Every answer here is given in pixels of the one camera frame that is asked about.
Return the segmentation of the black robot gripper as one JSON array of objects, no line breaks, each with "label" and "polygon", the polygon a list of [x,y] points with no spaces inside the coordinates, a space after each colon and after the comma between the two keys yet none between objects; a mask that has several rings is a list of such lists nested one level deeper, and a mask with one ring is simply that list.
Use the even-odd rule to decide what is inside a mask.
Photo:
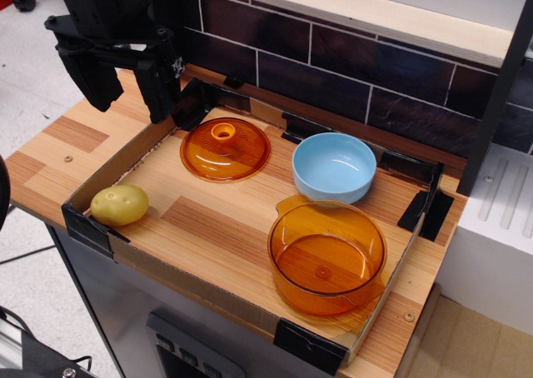
[{"label": "black robot gripper", "polygon": [[122,94],[115,67],[134,70],[153,124],[180,102],[182,60],[173,32],[150,16],[151,0],[63,0],[68,14],[50,17],[46,29],[71,79],[101,112]]}]

